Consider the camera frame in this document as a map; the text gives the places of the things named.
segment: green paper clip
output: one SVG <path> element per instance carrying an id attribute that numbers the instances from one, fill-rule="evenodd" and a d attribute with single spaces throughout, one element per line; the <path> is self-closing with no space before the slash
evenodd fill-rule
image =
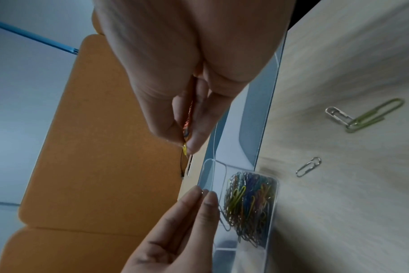
<path id="1" fill-rule="evenodd" d="M 391 109 L 385 111 L 382 114 L 378 114 L 378 111 L 380 111 L 381 108 L 386 107 L 389 104 L 392 103 L 398 103 L 396 104 L 394 107 L 392 107 Z M 395 111 L 396 109 L 398 109 L 399 107 L 401 107 L 402 105 L 404 105 L 405 101 L 401 98 L 393 98 L 391 100 L 386 101 L 385 103 L 378 105 L 376 108 L 366 112 L 363 115 L 360 115 L 359 117 L 353 119 L 352 121 L 350 121 L 345 127 L 346 127 L 346 131 L 347 133 L 354 133 L 357 132 L 363 128 L 366 128 L 368 126 L 371 126 L 372 124 L 375 124 L 377 122 L 383 121 L 384 120 L 384 116 Z"/>

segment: wooden table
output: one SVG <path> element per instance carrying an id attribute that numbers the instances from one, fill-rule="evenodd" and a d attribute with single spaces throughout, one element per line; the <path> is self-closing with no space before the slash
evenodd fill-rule
<path id="1" fill-rule="evenodd" d="M 354 134 L 325 114 L 392 98 Z M 288 32 L 256 171 L 281 182 L 268 272 L 409 273 L 409 0 L 322 0 Z"/>

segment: clear plastic box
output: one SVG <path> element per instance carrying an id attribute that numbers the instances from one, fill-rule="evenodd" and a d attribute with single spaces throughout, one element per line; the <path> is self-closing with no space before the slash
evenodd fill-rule
<path id="1" fill-rule="evenodd" d="M 203 163 L 199 184 L 205 185 L 205 189 L 216 192 L 219 205 L 222 208 L 224 207 L 224 196 L 229 186 L 229 179 L 238 172 L 258 174 L 273 180 L 275 197 L 269 202 L 271 217 L 268 219 L 265 238 L 262 239 L 262 243 L 259 246 L 254 246 L 243 239 L 239 241 L 234 228 L 227 231 L 226 228 L 229 227 L 229 224 L 221 216 L 213 241 L 213 273 L 261 273 L 264 272 L 266 266 L 269 236 L 279 189 L 277 179 L 257 172 L 229 166 L 214 159 L 208 159 Z"/>

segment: metal paper clip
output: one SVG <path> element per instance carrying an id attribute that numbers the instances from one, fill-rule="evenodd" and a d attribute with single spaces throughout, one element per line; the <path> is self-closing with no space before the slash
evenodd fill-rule
<path id="1" fill-rule="evenodd" d="M 296 176 L 297 177 L 302 177 L 302 176 L 306 175 L 307 173 L 309 173 L 310 171 L 312 171 L 313 169 L 315 169 L 316 167 L 318 167 L 320 164 L 321 164 L 321 158 L 314 157 L 308 163 L 306 163 L 299 170 L 296 171 Z M 299 172 L 302 171 L 303 169 L 305 169 L 308 166 L 310 166 L 310 167 L 303 174 L 299 175 Z"/>
<path id="2" fill-rule="evenodd" d="M 336 119 L 337 121 L 343 123 L 345 126 L 348 126 L 348 123 L 345 122 L 345 120 L 341 119 L 341 117 L 343 117 L 346 120 L 349 120 L 350 122 L 353 121 L 353 118 L 349 115 L 347 115 L 346 113 L 344 113 L 343 111 L 339 110 L 336 107 L 327 107 L 325 110 L 326 114 L 330 115 L 332 118 Z"/>
<path id="3" fill-rule="evenodd" d="M 382 114 L 378 114 L 378 111 L 380 111 L 382 108 L 386 107 L 389 104 L 392 103 L 397 103 L 394 107 L 390 108 L 389 110 L 385 111 Z M 377 122 L 383 121 L 384 116 L 387 115 L 388 113 L 391 113 L 404 105 L 405 101 L 401 98 L 394 98 L 391 100 L 386 101 L 383 104 L 378 105 L 376 108 L 366 112 L 363 115 L 360 115 L 359 117 L 353 119 L 346 125 L 346 131 L 348 133 L 354 133 L 360 129 L 366 128 L 368 126 L 371 126 L 372 124 L 375 124 Z"/>

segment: skin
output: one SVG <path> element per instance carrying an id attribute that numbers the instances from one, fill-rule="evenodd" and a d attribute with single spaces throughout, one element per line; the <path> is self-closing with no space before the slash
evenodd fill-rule
<path id="1" fill-rule="evenodd" d="M 218 199 L 198 186 L 186 193 L 146 236 L 122 273 L 210 273 Z"/>
<path id="2" fill-rule="evenodd" d="M 233 99 L 265 67 L 294 0 L 94 0 L 151 132 L 197 152 Z"/>

